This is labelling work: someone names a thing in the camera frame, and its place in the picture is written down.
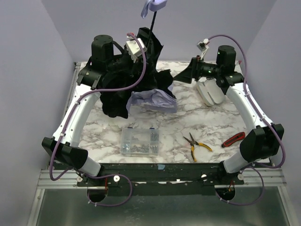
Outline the beige umbrella case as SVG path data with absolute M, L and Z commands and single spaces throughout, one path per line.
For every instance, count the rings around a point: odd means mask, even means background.
M 219 105 L 225 101 L 225 95 L 216 84 L 215 79 L 198 81 L 196 87 L 204 103 L 209 107 Z

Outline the lilac umbrella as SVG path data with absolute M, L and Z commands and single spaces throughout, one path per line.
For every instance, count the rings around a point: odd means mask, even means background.
M 147 48 L 145 52 L 146 71 L 140 83 L 129 90 L 104 92 L 100 96 L 103 112 L 111 118 L 128 118 L 130 108 L 133 105 L 145 105 L 149 110 L 166 113 L 177 112 L 177 100 L 172 93 L 173 77 L 171 72 L 169 69 L 162 71 L 156 69 L 163 45 L 153 33 L 154 23 L 154 21 L 151 22 L 150 28 L 140 28 L 137 34 L 137 38 L 141 38 Z M 102 87 L 106 89 L 124 88 L 134 84 L 140 75 L 141 73 L 133 78 L 119 75 L 111 72 L 109 66 Z

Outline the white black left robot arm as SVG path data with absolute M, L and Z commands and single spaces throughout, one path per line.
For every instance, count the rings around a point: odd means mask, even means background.
M 144 77 L 147 63 L 145 56 L 146 46 L 144 42 L 141 39 L 137 38 L 133 33 L 127 33 L 127 38 L 129 40 L 126 42 L 126 47 L 132 59 L 137 59 L 139 55 L 141 55 L 143 58 L 143 69 L 139 79 L 134 84 L 124 88 L 94 89 L 75 97 L 75 99 L 73 100 L 73 106 L 70 107 L 67 111 L 69 114 L 65 116 L 62 121 L 64 125 L 62 126 L 62 130 L 58 136 L 58 140 L 56 141 L 56 145 L 51 155 L 49 166 L 49 175 L 51 180 L 57 181 L 58 179 L 60 179 L 60 177 L 63 176 L 64 173 L 67 172 L 67 170 L 63 171 L 63 173 L 61 173 L 56 178 L 53 176 L 53 164 L 59 145 L 62 143 L 62 140 L 64 138 L 67 139 L 70 137 L 72 142 L 79 140 L 90 111 L 92 110 L 92 107 L 96 103 L 97 99 L 99 99 L 101 92 L 118 92 L 132 89 L 136 85 L 138 85 Z

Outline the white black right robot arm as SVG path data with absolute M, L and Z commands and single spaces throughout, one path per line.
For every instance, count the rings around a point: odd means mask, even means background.
M 226 173 L 237 173 L 249 164 L 267 159 L 278 153 L 284 134 L 281 124 L 267 117 L 244 83 L 241 73 L 235 71 L 236 51 L 229 45 L 218 47 L 214 64 L 206 63 L 200 56 L 193 57 L 189 65 L 174 77 L 175 81 L 192 83 L 202 77 L 215 79 L 220 90 L 233 102 L 248 131 L 239 151 L 222 163 Z

